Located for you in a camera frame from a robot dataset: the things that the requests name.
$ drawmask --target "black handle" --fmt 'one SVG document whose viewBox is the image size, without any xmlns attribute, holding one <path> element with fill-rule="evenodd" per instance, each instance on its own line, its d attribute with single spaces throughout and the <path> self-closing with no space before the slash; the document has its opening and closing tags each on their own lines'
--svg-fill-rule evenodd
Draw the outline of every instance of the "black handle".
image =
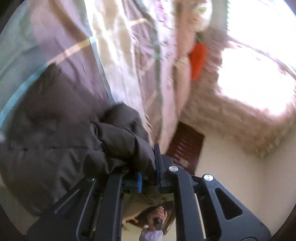
<svg viewBox="0 0 296 241">
<path fill-rule="evenodd" d="M 153 219 L 153 222 L 154 222 L 154 226 L 155 226 L 155 229 L 156 230 L 161 230 L 162 229 L 162 227 L 163 227 L 163 221 L 162 221 L 162 219 L 155 218 L 155 219 Z"/>
</svg>

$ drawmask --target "purple fabric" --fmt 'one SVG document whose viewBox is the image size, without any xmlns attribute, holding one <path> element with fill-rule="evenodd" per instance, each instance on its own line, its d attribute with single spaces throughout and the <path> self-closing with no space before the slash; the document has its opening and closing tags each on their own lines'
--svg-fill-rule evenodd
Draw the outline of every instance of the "purple fabric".
<svg viewBox="0 0 296 241">
<path fill-rule="evenodd" d="M 162 230 L 143 229 L 139 237 L 139 241 L 161 241 L 163 238 Z"/>
</svg>

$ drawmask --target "wall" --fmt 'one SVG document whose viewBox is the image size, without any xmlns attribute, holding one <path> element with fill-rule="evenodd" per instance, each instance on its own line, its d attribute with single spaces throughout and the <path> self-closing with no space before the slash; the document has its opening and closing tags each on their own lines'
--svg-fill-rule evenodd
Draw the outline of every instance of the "wall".
<svg viewBox="0 0 296 241">
<path fill-rule="evenodd" d="M 258 215 L 264 161 L 245 154 L 235 143 L 206 134 L 196 176 L 212 174 L 241 203 Z"/>
<path fill-rule="evenodd" d="M 296 203 L 296 128 L 266 158 L 258 216 L 274 234 Z"/>
<path fill-rule="evenodd" d="M 227 28 L 227 0 L 212 0 L 213 13 L 210 26 L 216 29 Z"/>
</svg>

